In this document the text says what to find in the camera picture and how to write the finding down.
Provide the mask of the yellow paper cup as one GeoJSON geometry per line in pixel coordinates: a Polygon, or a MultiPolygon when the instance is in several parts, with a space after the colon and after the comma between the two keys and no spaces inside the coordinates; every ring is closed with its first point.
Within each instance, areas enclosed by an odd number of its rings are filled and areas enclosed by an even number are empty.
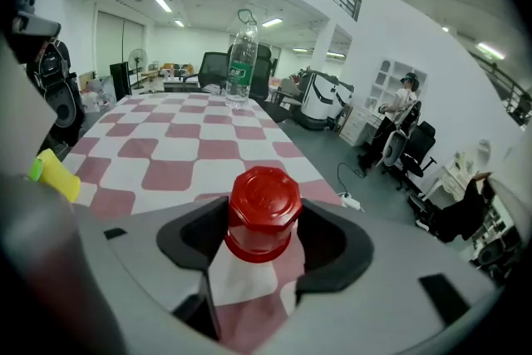
{"type": "Polygon", "coordinates": [[[51,149],[42,151],[37,158],[42,163],[38,180],[51,186],[73,203],[80,193],[80,178],[71,173],[51,149]]]}

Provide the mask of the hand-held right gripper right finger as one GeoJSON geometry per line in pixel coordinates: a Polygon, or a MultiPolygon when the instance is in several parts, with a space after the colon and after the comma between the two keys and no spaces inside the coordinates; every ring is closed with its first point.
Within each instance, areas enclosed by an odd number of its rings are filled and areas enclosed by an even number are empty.
{"type": "Polygon", "coordinates": [[[259,355],[442,355],[490,311],[494,284],[408,225],[305,200],[296,307],[259,355]]]}

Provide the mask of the red paper cup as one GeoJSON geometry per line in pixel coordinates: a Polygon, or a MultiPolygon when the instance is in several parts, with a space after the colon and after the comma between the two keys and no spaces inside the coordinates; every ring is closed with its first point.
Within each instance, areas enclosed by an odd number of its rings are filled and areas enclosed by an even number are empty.
{"type": "Polygon", "coordinates": [[[224,242],[245,262],[270,262],[288,247],[302,211],[295,180],[279,168],[255,166],[234,181],[224,242]]]}

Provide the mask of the white power strip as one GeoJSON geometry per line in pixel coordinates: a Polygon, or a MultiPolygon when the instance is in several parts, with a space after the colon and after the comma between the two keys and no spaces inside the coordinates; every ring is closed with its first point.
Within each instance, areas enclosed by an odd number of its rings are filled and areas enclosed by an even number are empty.
{"type": "Polygon", "coordinates": [[[352,208],[356,211],[364,211],[360,202],[355,200],[348,192],[339,193],[338,197],[342,201],[343,206],[352,208]]]}

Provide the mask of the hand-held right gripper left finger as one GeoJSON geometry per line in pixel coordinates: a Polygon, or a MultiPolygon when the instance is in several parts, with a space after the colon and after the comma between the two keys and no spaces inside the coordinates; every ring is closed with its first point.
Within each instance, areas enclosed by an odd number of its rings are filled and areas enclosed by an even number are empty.
{"type": "Polygon", "coordinates": [[[228,199],[98,219],[77,208],[84,260],[127,352],[221,352],[208,268],[228,199]]]}

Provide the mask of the white ornate side table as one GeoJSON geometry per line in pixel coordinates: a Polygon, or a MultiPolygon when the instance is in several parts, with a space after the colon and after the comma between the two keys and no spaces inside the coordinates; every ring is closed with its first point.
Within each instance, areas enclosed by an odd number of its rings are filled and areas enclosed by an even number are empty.
{"type": "Polygon", "coordinates": [[[428,200],[437,190],[443,189],[452,196],[454,201],[459,201],[463,198],[471,177],[472,175],[467,169],[467,163],[461,160],[453,160],[442,168],[442,172],[424,194],[422,200],[428,200]]]}

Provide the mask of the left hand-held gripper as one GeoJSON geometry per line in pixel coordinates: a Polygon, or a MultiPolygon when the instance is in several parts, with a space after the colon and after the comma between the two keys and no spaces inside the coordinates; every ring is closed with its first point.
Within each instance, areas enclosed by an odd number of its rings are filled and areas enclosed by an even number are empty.
{"type": "Polygon", "coordinates": [[[0,36],[0,175],[25,175],[57,118],[0,36]]]}

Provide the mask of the black office chair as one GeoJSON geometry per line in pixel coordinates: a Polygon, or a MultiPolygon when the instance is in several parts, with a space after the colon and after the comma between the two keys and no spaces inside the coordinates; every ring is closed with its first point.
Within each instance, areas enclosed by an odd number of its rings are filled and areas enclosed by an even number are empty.
{"type": "Polygon", "coordinates": [[[401,172],[398,178],[399,185],[397,191],[402,189],[402,184],[411,172],[414,176],[422,178],[425,170],[432,164],[436,163],[433,157],[422,166],[422,161],[436,143],[436,129],[423,121],[417,125],[409,137],[406,137],[400,131],[394,135],[397,141],[397,148],[401,150],[398,159],[401,161],[401,172]]]}
{"type": "Polygon", "coordinates": [[[272,69],[271,51],[258,44],[257,57],[253,66],[247,62],[232,59],[232,48],[227,52],[228,79],[225,88],[225,103],[232,108],[242,108],[248,99],[266,101],[269,94],[269,78],[272,69]]]}

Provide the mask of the black helmet device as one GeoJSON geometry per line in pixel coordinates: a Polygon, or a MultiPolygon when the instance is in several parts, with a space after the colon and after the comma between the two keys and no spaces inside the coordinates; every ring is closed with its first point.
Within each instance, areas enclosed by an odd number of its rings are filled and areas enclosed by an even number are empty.
{"type": "Polygon", "coordinates": [[[67,79],[44,92],[47,104],[56,112],[54,125],[60,129],[80,127],[85,118],[76,79],[67,79]]]}

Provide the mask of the white open shelf cabinet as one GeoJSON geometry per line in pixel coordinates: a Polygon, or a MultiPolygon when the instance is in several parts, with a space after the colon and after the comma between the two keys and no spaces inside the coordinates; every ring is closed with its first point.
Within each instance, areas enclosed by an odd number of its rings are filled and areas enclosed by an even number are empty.
{"type": "Polygon", "coordinates": [[[397,90],[402,87],[401,79],[408,73],[416,74],[419,84],[415,93],[416,98],[421,100],[426,92],[427,74],[405,63],[385,58],[379,62],[364,106],[375,113],[381,104],[390,104],[397,90]]]}

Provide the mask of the black mesh chair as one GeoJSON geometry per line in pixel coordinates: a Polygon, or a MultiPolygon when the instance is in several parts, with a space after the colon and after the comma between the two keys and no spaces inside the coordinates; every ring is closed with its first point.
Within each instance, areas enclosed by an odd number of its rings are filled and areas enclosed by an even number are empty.
{"type": "Polygon", "coordinates": [[[228,79],[228,59],[223,52],[206,52],[199,72],[183,79],[181,88],[184,92],[211,93],[222,95],[228,79]]]}

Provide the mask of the white black robot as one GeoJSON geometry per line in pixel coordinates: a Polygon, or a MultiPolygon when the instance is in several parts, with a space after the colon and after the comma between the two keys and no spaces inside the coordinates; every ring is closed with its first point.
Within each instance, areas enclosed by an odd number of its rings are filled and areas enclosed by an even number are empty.
{"type": "Polygon", "coordinates": [[[336,76],[320,71],[305,74],[308,84],[300,107],[299,123],[309,130],[323,130],[338,85],[336,76]]]}

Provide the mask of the clear plastic water bottle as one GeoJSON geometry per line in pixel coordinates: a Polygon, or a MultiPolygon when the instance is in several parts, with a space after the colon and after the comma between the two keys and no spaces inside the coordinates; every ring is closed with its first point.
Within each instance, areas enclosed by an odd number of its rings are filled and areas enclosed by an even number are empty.
{"type": "Polygon", "coordinates": [[[225,89],[225,103],[230,109],[244,108],[249,99],[259,47],[257,21],[252,11],[239,9],[237,15],[242,26],[230,49],[225,89]]]}

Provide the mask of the white drawer desk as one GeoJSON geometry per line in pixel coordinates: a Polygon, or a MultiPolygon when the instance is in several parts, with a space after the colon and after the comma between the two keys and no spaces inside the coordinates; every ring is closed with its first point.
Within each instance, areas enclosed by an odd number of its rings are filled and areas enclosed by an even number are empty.
{"type": "Polygon", "coordinates": [[[350,146],[370,144],[377,136],[382,123],[382,115],[378,115],[360,106],[353,106],[345,120],[339,136],[350,146]]]}

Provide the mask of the black standing fan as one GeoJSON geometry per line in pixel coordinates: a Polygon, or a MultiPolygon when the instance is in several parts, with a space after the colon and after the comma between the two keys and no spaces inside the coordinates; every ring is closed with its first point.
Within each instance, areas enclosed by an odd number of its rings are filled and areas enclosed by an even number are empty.
{"type": "Polygon", "coordinates": [[[135,76],[135,81],[131,83],[131,87],[135,89],[143,89],[141,73],[145,70],[148,62],[148,56],[144,49],[136,48],[132,50],[128,57],[128,67],[135,76]]]}

